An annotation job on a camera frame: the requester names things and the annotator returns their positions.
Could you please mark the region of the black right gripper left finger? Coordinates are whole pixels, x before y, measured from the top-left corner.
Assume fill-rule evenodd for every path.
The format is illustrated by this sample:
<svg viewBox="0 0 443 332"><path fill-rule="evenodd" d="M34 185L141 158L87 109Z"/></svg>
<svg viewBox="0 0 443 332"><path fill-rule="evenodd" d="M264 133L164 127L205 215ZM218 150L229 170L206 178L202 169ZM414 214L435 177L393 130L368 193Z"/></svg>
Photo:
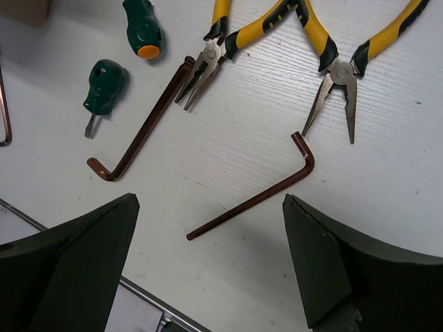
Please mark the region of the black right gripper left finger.
<svg viewBox="0 0 443 332"><path fill-rule="evenodd" d="M1 330L104 331L139 209L128 193L1 245Z"/></svg>

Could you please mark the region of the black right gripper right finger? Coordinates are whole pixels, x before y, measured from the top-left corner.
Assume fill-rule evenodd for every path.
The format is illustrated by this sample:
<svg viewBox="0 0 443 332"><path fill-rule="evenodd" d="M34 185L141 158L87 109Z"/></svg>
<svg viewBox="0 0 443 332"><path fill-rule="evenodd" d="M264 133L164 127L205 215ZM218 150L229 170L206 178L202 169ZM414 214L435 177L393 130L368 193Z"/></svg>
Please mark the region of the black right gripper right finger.
<svg viewBox="0 0 443 332"><path fill-rule="evenodd" d="M284 225L312 331L441 331L442 258L336 221L293 195Z"/></svg>

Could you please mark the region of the long brown hex key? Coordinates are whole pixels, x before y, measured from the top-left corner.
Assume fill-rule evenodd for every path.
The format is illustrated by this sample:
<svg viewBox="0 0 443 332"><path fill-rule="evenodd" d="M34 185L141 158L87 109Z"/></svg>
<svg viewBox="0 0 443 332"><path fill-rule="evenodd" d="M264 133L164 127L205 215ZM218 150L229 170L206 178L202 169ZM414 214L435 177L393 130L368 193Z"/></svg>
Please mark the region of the long brown hex key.
<svg viewBox="0 0 443 332"><path fill-rule="evenodd" d="M166 86L164 92L154 105L147 119L141 126L140 130L132 140L130 146L127 148L123 157L118 162L113 171L108 170L97 158L89 158L87 165L98 175L102 180L114 182L119 180L125 172L129 169L134 159L142 149L143 145L150 138L157 124L167 111L174 97L179 89L183 86L186 78L189 76L196 60L187 55L183 63L178 67L176 73L173 75L169 84Z"/></svg>

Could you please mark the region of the yellow black long-nose pliers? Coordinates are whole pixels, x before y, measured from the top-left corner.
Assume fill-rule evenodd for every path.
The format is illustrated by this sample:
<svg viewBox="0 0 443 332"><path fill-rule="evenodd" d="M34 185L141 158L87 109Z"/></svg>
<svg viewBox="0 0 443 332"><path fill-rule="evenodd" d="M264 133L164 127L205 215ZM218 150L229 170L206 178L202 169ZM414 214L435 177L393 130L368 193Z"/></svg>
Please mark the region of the yellow black long-nose pliers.
<svg viewBox="0 0 443 332"><path fill-rule="evenodd" d="M319 58L320 73L325 76L311 106L302 135L306 135L323 109L326 98L335 88L343 90L350 143L355 140L357 79L365 75L368 63L384 52L423 13L428 1L409 1L400 14L383 30L359 45L350 61L339 58L336 43L318 20L310 1L297 1L296 13Z"/></svg>

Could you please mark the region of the green stubby flathead screwdriver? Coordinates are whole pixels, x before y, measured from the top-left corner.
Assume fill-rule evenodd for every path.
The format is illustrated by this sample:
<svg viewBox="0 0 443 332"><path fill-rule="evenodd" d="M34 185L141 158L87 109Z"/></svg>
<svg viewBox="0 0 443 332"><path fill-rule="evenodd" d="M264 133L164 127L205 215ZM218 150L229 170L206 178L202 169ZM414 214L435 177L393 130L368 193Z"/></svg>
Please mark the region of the green stubby flathead screwdriver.
<svg viewBox="0 0 443 332"><path fill-rule="evenodd" d="M91 138L97 117L108 116L126 86L126 70L117 62L101 59L89 74L89 91L83 107L91 114L84 136Z"/></svg>

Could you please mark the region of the yellow black needle-nose pliers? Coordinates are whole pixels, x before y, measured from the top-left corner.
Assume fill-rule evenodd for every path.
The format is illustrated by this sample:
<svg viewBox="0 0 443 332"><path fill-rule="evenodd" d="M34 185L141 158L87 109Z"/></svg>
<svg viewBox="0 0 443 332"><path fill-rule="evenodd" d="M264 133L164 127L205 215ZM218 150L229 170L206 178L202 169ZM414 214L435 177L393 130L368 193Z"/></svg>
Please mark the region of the yellow black needle-nose pliers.
<svg viewBox="0 0 443 332"><path fill-rule="evenodd" d="M184 97L188 97L183 109L189 111L218 76L226 60L232 60L239 50L271 32L295 7L295 1L279 0L255 21L229 33L230 1L216 1L211 27L204 37L206 45L198 55L175 102L178 104Z"/></svg>

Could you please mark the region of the green orange-capped stubby screwdriver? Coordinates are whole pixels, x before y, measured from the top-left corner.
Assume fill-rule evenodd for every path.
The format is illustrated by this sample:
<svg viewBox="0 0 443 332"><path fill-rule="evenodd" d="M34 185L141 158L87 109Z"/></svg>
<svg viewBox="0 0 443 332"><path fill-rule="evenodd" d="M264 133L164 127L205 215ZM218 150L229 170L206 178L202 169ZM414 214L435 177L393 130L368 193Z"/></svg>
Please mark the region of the green orange-capped stubby screwdriver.
<svg viewBox="0 0 443 332"><path fill-rule="evenodd" d="M133 52L142 59L156 59L163 49L163 32L148 0L124 0L127 15L127 40Z"/></svg>

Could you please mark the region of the tan plastic toolbox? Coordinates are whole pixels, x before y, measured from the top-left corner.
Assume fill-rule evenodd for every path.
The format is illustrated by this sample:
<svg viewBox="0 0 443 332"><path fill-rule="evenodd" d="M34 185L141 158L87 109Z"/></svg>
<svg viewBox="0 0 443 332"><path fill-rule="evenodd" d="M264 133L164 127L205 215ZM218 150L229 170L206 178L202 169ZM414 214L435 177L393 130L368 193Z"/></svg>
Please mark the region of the tan plastic toolbox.
<svg viewBox="0 0 443 332"><path fill-rule="evenodd" d="M40 27L47 20L50 4L50 0L1 0L1 17Z"/></svg>

